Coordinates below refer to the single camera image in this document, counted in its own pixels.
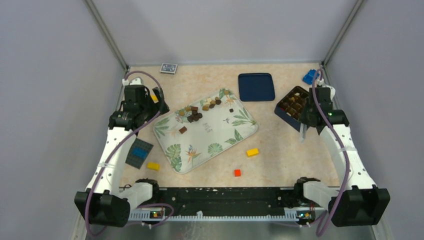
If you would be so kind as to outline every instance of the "red lego brick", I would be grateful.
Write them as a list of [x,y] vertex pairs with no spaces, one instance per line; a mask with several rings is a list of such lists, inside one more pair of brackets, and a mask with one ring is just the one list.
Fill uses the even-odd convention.
[[242,175],[242,171],[240,169],[234,170],[234,177],[240,177]]

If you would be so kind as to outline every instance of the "metal corner post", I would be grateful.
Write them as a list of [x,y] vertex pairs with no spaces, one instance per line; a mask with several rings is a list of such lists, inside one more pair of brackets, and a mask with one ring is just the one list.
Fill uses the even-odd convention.
[[351,25],[352,21],[355,19],[357,13],[359,12],[360,8],[364,5],[365,2],[366,2],[366,0],[356,0],[356,3],[353,6],[352,11],[350,11],[350,14],[347,17],[346,21],[344,22],[343,27],[341,28],[341,30],[338,33],[337,37],[335,38],[333,44],[331,45],[330,50],[326,54],[324,61],[322,62],[322,65],[323,65],[324,68],[330,62],[330,60],[333,57],[340,41],[345,36],[349,26]]
[[104,37],[104,40],[106,41],[107,45],[109,45],[110,50],[113,52],[113,55],[118,60],[119,64],[122,66],[122,68],[127,71],[128,65],[125,62],[124,57],[122,56],[117,44],[115,43],[114,39],[112,38],[111,33],[109,32],[108,28],[106,27],[105,22],[102,19],[102,16],[100,16],[99,11],[97,10],[96,5],[94,4],[93,0],[83,0],[85,3],[85,6],[87,7],[88,11],[92,15],[94,21],[96,22],[98,29],[100,30],[101,34]]

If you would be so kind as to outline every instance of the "yellow lego brick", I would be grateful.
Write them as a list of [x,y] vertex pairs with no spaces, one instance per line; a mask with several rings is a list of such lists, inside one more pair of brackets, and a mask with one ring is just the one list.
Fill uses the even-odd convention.
[[258,155],[259,150],[257,148],[253,148],[253,149],[248,150],[246,153],[247,153],[248,157],[252,157],[252,156]]
[[147,168],[159,171],[159,169],[161,168],[161,165],[159,163],[149,162],[147,163]]
[[153,99],[153,101],[155,102],[159,102],[158,98],[156,97],[156,95],[152,94],[150,95],[151,99]]

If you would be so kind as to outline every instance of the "blue toy block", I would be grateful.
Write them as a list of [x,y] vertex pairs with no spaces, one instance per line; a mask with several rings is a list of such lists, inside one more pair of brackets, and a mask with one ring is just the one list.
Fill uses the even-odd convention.
[[[309,85],[312,85],[312,79],[314,79],[314,75],[317,72],[315,69],[309,70],[309,72],[303,77],[303,81]],[[318,73],[316,75],[316,79],[320,77],[320,74]]]
[[135,147],[132,151],[132,154],[136,155],[139,158],[142,158],[143,160],[146,160],[148,152],[139,147]]

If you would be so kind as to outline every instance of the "navy blue plate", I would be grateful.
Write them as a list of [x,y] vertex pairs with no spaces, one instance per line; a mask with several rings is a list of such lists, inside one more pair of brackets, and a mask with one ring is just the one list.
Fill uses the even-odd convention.
[[276,99],[273,77],[269,73],[238,75],[238,92],[243,102],[263,102]]

